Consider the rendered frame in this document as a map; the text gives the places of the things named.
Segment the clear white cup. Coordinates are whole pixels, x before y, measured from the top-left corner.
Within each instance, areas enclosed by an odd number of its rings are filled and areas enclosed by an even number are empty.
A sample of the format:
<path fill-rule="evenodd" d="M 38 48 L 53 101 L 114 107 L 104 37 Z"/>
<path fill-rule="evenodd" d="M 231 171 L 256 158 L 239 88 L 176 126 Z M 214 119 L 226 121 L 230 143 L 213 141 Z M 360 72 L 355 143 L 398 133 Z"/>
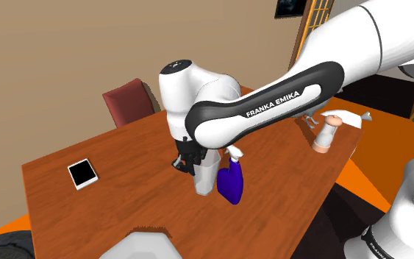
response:
<path fill-rule="evenodd" d="M 197 194 L 206 196 L 213 190 L 221 156 L 217 149 L 208 149 L 205 158 L 200 165 L 194 165 L 195 175 L 193 176 L 194 188 Z"/>

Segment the blue spray bottle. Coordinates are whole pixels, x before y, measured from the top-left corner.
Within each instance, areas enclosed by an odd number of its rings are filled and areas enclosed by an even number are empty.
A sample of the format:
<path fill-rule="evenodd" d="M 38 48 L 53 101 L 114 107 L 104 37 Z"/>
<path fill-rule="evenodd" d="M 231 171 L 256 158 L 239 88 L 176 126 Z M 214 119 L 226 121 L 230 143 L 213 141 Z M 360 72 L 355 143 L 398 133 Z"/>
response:
<path fill-rule="evenodd" d="M 217 174 L 217 190 L 232 205 L 237 205 L 243 194 L 243 173 L 239 159 L 242 151 L 234 145 L 226 148 L 229 167 L 221 168 Z"/>

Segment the red chair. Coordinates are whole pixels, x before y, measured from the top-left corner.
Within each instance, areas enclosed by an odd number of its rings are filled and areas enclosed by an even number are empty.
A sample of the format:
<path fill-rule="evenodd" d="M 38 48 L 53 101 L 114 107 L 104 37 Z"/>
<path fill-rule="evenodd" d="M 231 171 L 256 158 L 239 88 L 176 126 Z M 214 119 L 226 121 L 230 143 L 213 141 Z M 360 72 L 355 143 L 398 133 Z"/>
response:
<path fill-rule="evenodd" d="M 150 96 L 139 78 L 103 93 L 102 96 L 117 127 L 154 114 Z"/>

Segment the brown wooden table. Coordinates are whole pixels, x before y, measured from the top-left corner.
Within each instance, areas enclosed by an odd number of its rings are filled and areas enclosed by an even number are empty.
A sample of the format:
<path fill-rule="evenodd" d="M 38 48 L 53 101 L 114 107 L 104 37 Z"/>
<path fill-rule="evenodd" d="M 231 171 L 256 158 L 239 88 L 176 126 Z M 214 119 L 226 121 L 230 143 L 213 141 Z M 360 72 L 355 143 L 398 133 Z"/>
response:
<path fill-rule="evenodd" d="M 99 259 L 136 227 L 164 227 L 184 259 L 290 259 L 363 131 L 343 125 L 325 154 L 289 118 L 237 143 L 239 204 L 198 195 L 173 168 L 165 112 L 22 167 L 36 259 Z M 75 189 L 68 166 L 87 158 L 99 179 Z"/>

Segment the white angular box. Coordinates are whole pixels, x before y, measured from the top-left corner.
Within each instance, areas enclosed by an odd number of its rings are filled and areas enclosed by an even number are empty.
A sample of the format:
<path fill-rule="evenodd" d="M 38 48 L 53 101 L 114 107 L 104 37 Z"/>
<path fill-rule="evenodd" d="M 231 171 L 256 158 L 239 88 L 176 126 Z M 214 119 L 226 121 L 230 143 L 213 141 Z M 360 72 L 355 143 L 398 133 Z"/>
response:
<path fill-rule="evenodd" d="M 165 233 L 134 232 L 99 259 L 182 259 Z"/>

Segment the white tablet with black screen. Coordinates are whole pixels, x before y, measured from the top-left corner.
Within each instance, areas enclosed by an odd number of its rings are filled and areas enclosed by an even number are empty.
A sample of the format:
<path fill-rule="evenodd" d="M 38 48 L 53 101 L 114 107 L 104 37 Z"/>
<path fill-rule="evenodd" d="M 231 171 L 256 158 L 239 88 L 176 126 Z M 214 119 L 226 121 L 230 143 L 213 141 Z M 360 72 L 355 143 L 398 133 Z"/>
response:
<path fill-rule="evenodd" d="M 87 158 L 69 165 L 68 172 L 74 183 L 75 189 L 77 190 L 80 190 L 99 179 L 97 173 Z"/>

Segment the white and peach grinder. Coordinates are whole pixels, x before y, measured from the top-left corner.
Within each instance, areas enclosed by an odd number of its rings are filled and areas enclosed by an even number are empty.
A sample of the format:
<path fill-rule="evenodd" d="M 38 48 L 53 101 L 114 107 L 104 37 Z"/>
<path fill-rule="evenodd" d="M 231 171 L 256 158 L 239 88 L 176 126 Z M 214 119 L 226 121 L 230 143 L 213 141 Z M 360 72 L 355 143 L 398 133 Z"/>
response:
<path fill-rule="evenodd" d="M 313 141 L 313 150 L 321 154 L 327 153 L 333 142 L 335 132 L 342 123 L 343 121 L 339 116 L 326 116 L 322 129 Z"/>

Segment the white bird figure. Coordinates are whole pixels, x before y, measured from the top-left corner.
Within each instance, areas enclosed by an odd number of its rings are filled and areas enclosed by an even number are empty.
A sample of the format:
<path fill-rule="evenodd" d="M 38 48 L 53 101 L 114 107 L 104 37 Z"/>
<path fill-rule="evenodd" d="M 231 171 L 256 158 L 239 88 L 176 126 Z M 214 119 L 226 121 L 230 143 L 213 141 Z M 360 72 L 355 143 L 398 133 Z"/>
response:
<path fill-rule="evenodd" d="M 348 110 L 327 110 L 327 111 L 322 112 L 321 115 L 322 116 L 338 116 L 343 120 L 344 124 L 348 124 L 358 129 L 361 128 L 362 121 L 372 120 L 371 114 L 369 112 L 366 112 L 360 116 Z"/>

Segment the wooden framed door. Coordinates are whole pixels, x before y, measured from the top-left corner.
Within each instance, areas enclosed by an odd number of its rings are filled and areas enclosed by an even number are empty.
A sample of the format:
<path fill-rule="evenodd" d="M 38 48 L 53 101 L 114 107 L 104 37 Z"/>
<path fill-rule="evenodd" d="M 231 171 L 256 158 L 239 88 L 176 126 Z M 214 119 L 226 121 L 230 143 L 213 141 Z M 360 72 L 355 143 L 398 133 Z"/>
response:
<path fill-rule="evenodd" d="M 288 68 L 298 59 L 308 35 L 328 20 L 334 1 L 307 0 Z"/>

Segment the black round tyre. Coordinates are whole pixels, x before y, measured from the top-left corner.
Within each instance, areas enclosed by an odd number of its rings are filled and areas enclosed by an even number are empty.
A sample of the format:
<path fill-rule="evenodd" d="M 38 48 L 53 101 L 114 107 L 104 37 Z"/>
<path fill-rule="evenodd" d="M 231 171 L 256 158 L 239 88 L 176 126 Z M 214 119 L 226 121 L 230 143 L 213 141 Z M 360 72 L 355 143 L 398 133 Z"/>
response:
<path fill-rule="evenodd" d="M 0 259 L 35 259 L 31 231 L 0 234 Z"/>

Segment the dark wall picture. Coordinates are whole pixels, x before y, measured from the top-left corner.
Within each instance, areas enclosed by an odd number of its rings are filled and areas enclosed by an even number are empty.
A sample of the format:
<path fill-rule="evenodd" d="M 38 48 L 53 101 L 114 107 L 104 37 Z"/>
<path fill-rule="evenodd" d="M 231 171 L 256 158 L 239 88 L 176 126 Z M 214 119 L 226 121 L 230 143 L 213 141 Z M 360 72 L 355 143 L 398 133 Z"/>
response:
<path fill-rule="evenodd" d="M 275 18 L 299 17 L 304 13 L 307 0 L 277 0 Z"/>

